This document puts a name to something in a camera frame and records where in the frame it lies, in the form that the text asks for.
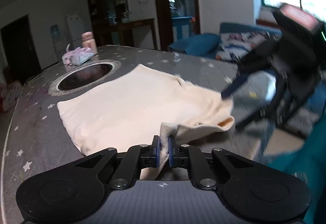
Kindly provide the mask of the cream garment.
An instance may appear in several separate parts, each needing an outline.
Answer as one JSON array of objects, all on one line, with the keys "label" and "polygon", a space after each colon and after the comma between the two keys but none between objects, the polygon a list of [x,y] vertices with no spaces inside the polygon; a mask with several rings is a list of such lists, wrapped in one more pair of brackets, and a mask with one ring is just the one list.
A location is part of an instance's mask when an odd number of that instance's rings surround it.
[{"label": "cream garment", "polygon": [[168,160],[169,138],[187,144],[229,130],[233,101],[180,77],[142,64],[113,81],[57,104],[62,123],[86,156],[108,147],[120,152],[160,137],[159,166],[143,169],[153,180]]}]

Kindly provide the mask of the butterfly print cushion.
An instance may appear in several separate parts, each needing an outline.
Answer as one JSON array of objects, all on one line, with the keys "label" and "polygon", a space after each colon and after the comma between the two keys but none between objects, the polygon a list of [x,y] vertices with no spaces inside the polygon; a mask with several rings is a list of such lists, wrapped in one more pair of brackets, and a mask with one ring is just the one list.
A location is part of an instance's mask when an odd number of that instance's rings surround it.
[{"label": "butterfly print cushion", "polygon": [[242,33],[223,33],[220,35],[221,43],[216,52],[216,59],[237,63],[247,53],[269,39],[275,34],[268,31],[249,31]]}]

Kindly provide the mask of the blue sofa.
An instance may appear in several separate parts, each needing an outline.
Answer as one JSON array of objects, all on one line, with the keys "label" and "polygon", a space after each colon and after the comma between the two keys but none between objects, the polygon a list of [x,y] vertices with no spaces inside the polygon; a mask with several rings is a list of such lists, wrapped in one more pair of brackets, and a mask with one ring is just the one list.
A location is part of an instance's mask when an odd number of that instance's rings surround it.
[{"label": "blue sofa", "polygon": [[220,25],[220,32],[218,35],[213,33],[194,35],[172,43],[169,46],[169,50],[172,52],[184,53],[185,55],[216,59],[216,52],[219,44],[221,43],[221,34],[242,33],[249,31],[268,31],[271,34],[276,35],[275,39],[279,39],[282,35],[280,30],[268,28],[266,26],[252,26],[232,22],[223,22]]}]

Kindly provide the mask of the round black induction cooktop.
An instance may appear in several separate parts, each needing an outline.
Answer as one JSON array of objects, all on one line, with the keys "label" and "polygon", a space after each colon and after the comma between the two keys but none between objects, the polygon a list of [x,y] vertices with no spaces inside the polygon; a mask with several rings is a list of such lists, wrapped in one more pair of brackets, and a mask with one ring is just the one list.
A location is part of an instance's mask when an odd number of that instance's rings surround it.
[{"label": "round black induction cooktop", "polygon": [[80,91],[114,74],[121,66],[115,60],[99,60],[77,66],[55,79],[49,86],[48,93],[51,96],[62,96]]}]

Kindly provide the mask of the dark wooden side table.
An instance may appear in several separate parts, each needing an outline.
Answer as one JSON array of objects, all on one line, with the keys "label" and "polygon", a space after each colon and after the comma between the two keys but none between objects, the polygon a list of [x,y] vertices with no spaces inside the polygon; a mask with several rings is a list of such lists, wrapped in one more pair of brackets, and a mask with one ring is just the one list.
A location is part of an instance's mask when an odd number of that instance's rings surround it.
[{"label": "dark wooden side table", "polygon": [[114,24],[111,29],[118,33],[121,46],[158,50],[154,18]]}]

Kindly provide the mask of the grey star pattern tablecloth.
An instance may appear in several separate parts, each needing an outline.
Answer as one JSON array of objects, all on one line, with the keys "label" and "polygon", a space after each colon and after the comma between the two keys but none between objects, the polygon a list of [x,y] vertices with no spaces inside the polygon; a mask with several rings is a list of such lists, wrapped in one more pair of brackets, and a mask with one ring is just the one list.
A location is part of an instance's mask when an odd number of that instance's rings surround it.
[{"label": "grey star pattern tablecloth", "polygon": [[189,142],[198,147],[217,180],[216,190],[201,190],[186,169],[168,160],[153,180],[125,190],[111,189],[118,151],[108,147],[89,156],[74,145],[57,104],[113,81],[142,64],[194,85],[221,93],[237,66],[181,53],[102,46],[94,61],[115,60],[112,75],[80,91],[51,96],[49,86],[67,71],[62,64],[25,85],[4,143],[1,209],[5,223],[302,223],[312,195],[304,181],[258,163],[275,124],[269,120],[236,125],[265,106],[274,85],[265,72],[251,76],[229,99],[235,122]]}]

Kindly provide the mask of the pink wet wipes pack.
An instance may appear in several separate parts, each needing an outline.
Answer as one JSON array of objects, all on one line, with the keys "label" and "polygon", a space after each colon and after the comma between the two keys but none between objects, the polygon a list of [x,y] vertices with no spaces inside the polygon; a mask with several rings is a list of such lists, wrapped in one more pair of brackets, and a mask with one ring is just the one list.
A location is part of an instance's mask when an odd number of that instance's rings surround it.
[{"label": "pink wet wipes pack", "polygon": [[69,63],[74,66],[80,66],[94,56],[94,53],[89,47],[78,47],[71,51],[69,56]]}]

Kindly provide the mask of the pink tissue box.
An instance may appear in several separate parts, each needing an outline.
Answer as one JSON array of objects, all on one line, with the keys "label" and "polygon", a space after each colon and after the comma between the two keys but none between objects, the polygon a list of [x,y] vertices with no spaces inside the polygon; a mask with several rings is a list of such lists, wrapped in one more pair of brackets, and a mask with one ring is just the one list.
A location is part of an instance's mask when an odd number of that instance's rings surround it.
[{"label": "pink tissue box", "polygon": [[74,54],[74,51],[73,50],[70,50],[70,44],[68,44],[66,46],[66,51],[65,53],[62,55],[62,62],[64,65],[69,65],[71,64],[70,62],[70,58],[71,56]]}]

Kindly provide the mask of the pink thermos bottle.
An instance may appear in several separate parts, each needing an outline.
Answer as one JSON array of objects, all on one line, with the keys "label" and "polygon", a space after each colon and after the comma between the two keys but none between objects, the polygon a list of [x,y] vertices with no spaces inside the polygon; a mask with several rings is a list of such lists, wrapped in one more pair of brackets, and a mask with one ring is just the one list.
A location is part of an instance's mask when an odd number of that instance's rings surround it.
[{"label": "pink thermos bottle", "polygon": [[89,47],[92,50],[93,54],[96,55],[98,51],[97,51],[97,45],[95,39],[93,37],[93,33],[91,31],[84,32],[81,38],[82,38],[82,46]]}]

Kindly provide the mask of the dark display cabinet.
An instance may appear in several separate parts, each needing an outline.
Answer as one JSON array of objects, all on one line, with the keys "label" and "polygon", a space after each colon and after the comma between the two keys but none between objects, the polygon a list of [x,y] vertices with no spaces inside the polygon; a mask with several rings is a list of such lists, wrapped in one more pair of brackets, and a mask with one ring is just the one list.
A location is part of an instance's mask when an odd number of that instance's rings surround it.
[{"label": "dark display cabinet", "polygon": [[87,4],[97,46],[113,44],[110,26],[128,17],[128,0],[87,0]]}]

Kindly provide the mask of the polka dot play tent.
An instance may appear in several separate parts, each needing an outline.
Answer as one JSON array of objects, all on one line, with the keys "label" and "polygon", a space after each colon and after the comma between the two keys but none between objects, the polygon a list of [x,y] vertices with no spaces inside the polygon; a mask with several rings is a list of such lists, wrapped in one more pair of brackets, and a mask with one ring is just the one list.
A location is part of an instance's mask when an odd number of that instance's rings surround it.
[{"label": "polka dot play tent", "polygon": [[19,81],[15,81],[9,85],[1,83],[1,99],[0,99],[0,111],[1,113],[8,112],[14,107],[18,101],[23,86]]}]

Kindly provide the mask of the white refrigerator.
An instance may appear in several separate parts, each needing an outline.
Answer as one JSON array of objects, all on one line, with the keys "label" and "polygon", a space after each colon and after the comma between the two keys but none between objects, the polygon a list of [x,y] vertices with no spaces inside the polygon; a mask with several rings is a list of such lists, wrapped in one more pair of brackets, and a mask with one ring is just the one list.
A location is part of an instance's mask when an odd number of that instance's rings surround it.
[{"label": "white refrigerator", "polygon": [[82,34],[85,32],[81,13],[71,14],[66,17],[68,31],[73,48],[82,46]]}]

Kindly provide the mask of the water dispenser with bottle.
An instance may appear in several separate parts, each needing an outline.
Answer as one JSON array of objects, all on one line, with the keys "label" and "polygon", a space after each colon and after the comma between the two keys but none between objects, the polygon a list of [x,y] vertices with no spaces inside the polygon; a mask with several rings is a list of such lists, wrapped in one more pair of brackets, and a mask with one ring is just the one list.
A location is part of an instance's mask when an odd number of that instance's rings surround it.
[{"label": "water dispenser with bottle", "polygon": [[55,54],[57,56],[57,59],[61,61],[62,55],[65,53],[65,46],[58,25],[51,26],[50,33],[51,33],[51,39],[53,42]]}]

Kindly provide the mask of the dark door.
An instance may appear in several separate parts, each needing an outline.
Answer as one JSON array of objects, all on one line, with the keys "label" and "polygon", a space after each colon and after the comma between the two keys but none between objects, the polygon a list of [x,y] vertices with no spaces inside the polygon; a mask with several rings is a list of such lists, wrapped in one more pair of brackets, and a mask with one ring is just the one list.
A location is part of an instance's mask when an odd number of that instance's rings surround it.
[{"label": "dark door", "polygon": [[1,28],[1,39],[8,64],[4,69],[6,79],[24,84],[41,73],[28,15]]}]

